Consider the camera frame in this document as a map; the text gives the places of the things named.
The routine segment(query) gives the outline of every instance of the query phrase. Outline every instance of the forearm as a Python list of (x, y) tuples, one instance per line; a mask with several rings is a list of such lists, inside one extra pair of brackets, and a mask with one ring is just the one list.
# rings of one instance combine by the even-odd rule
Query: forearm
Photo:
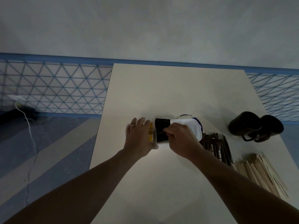
[(299, 211), (199, 149), (189, 160), (205, 175), (238, 223), (299, 221)]
[(121, 150), (39, 198), (6, 223), (90, 223), (137, 160)]

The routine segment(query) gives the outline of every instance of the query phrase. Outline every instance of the right hand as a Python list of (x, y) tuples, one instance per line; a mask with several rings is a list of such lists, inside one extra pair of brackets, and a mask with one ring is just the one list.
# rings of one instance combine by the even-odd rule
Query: right hand
[(196, 152), (204, 149), (187, 125), (173, 123), (163, 131), (168, 136), (171, 150), (184, 158), (189, 159)]

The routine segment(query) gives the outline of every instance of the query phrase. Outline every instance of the white table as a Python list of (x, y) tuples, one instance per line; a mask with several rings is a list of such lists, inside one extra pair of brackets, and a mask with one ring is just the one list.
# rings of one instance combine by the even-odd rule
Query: white table
[[(263, 151), (299, 208), (299, 171), (281, 137), (255, 143), (229, 134), (227, 124), (243, 111), (266, 114), (242, 70), (114, 64), (90, 168), (123, 148), (133, 117), (191, 114), (204, 132), (227, 136), (234, 160)], [(202, 173), (162, 145), (129, 170), (93, 223), (235, 221)]]

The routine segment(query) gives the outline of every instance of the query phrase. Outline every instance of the white cable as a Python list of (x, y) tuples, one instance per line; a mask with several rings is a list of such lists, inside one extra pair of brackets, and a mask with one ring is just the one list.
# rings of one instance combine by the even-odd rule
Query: white cable
[(25, 207), (26, 207), (26, 206), (28, 205), (27, 201), (28, 201), (28, 194), (29, 194), (30, 171), (31, 171), (32, 167), (33, 167), (34, 164), (35, 164), (35, 161), (36, 161), (38, 152), (37, 152), (37, 150), (36, 150), (36, 148), (35, 148), (35, 142), (34, 142), (34, 139), (33, 139), (33, 137), (32, 137), (32, 134), (31, 134), (30, 124), (29, 124), (29, 121), (28, 121), (28, 119), (27, 119), (26, 114), (25, 114), (23, 111), (21, 111), (20, 109), (18, 109), (18, 107), (17, 107), (17, 102), (15, 102), (15, 107), (16, 107), (17, 110), (19, 110), (20, 112), (22, 112), (22, 113), (24, 114), (24, 116), (25, 116), (25, 119), (26, 119), (26, 121), (27, 121), (27, 123), (28, 123), (28, 128), (29, 128), (30, 138), (31, 138), (32, 143), (33, 143), (33, 150), (34, 150), (34, 152), (35, 152), (35, 158), (34, 158), (34, 160), (33, 160), (33, 163), (32, 163), (32, 165), (31, 165), (30, 169), (28, 170), (28, 174), (27, 174), (27, 186), (26, 186), (26, 195), (25, 195)]

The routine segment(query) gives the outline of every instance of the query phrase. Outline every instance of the white wall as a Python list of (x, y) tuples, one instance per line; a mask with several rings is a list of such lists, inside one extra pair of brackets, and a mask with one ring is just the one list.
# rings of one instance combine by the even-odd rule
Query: white wall
[(299, 68), (297, 0), (0, 0), (0, 52)]

